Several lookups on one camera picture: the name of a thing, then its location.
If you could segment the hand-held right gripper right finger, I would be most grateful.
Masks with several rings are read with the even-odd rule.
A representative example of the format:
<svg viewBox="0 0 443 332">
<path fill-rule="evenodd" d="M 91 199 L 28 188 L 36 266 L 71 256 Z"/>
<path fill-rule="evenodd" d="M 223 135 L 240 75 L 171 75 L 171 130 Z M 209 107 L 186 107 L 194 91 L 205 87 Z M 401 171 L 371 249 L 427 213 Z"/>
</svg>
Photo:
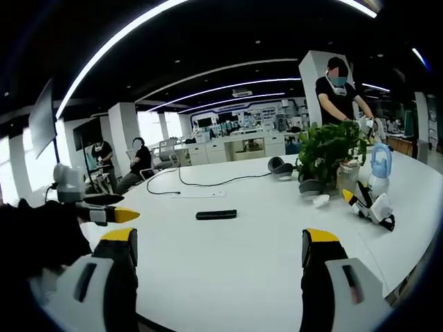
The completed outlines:
<svg viewBox="0 0 443 332">
<path fill-rule="evenodd" d="M 302 231 L 301 331 L 375 331 L 392 311 L 381 281 L 330 232 Z"/>
</svg>

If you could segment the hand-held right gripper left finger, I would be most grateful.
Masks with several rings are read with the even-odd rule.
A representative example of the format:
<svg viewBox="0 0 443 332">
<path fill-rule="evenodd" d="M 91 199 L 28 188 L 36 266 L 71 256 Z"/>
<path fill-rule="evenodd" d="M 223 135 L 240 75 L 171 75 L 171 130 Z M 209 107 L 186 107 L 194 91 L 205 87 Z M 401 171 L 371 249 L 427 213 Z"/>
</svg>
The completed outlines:
<svg viewBox="0 0 443 332">
<path fill-rule="evenodd" d="M 103 235 L 57 280 L 51 319 L 62 331 L 137 331 L 137 229 Z"/>
</svg>

